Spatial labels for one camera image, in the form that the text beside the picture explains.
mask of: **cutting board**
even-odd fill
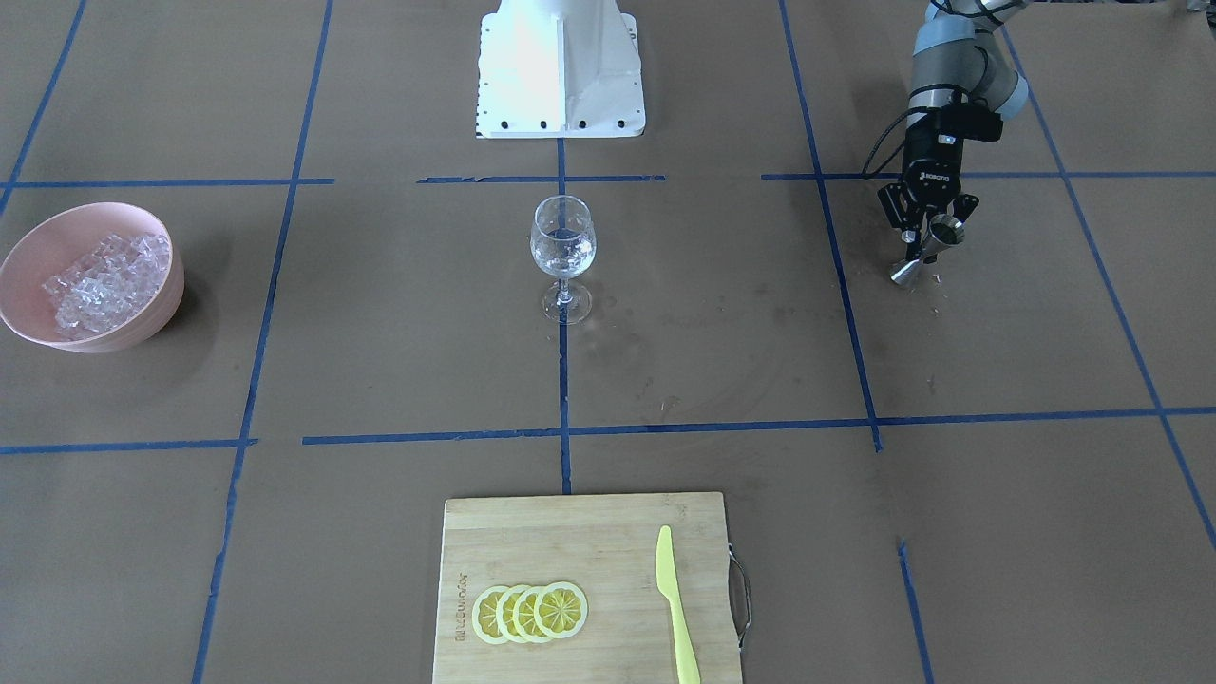
[[[704,684],[742,684],[720,493],[450,499],[444,511],[434,684],[677,684],[668,601],[654,585],[671,526],[680,596]],[[497,644],[473,633],[495,584],[574,582],[587,619],[568,639]]]

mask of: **cable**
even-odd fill
[[[984,73],[980,75],[980,82],[976,83],[975,88],[973,88],[972,90],[973,91],[987,91],[987,88],[990,85],[992,85],[993,80],[996,80],[996,74],[989,73],[989,67],[992,66],[992,62],[989,58],[987,50],[980,47],[979,45],[973,45],[973,47],[975,47],[976,50],[979,50],[980,55],[984,56]],[[972,94],[968,94],[968,97],[970,97],[972,102],[980,102],[980,101],[983,101],[984,106],[989,107],[987,97],[984,97],[984,96],[975,97]]]
[[[897,119],[895,119],[894,122],[891,122],[891,125],[886,127],[886,130],[884,130],[883,134],[878,136],[878,142],[874,142],[874,146],[869,150],[869,156],[866,157],[866,163],[861,166],[861,178],[865,179],[865,180],[869,180],[869,179],[874,178],[876,175],[883,173],[883,169],[886,168],[886,164],[891,163],[891,159],[895,158],[895,155],[899,155],[900,150],[903,148],[903,142],[900,142],[900,145],[895,148],[895,151],[891,152],[891,156],[886,157],[885,162],[883,162],[873,172],[868,172],[868,173],[866,172],[866,168],[869,167],[869,162],[874,161],[874,155],[878,153],[878,148],[883,146],[883,142],[886,140],[886,136],[890,135],[893,130],[895,130],[895,127],[900,125],[900,123],[903,119],[911,117],[912,114],[927,114],[931,110],[929,107],[912,107],[908,111],[906,111],[902,114],[900,114],[900,117]]]
[[[946,13],[955,15],[956,17],[964,17],[964,18],[968,18],[968,19],[987,18],[987,19],[992,19],[992,21],[995,21],[996,23],[1000,24],[1000,23],[1003,23],[1003,22],[1001,22],[1001,19],[996,18],[997,12],[1003,12],[1006,10],[1012,10],[1014,7],[1020,6],[1023,2],[1021,2],[1021,0],[1009,0],[1008,2],[1006,2],[1004,5],[1001,5],[1000,7],[997,7],[995,10],[989,10],[987,7],[984,6],[983,2],[978,1],[976,5],[980,7],[980,11],[979,12],[973,12],[970,15],[964,15],[963,12],[956,12],[955,9],[950,5],[950,0],[929,0],[929,4],[933,5],[936,9],[946,12]]]

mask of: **knife handle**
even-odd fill
[[[697,655],[692,650],[692,637],[688,635],[688,623],[683,618],[683,605],[679,599],[671,600],[671,637],[676,646],[676,677],[680,684],[700,684],[700,669],[697,668]]]

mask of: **wine glass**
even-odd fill
[[[591,209],[573,195],[554,195],[536,207],[531,228],[533,259],[557,282],[541,297],[545,315],[573,325],[591,312],[591,292],[570,282],[596,258],[596,230]]]

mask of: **metal jigger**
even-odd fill
[[[921,243],[921,256],[903,259],[891,267],[891,281],[900,287],[908,287],[916,280],[921,267],[929,257],[945,252],[963,243],[963,222],[950,214],[938,214],[929,222],[928,235]]]

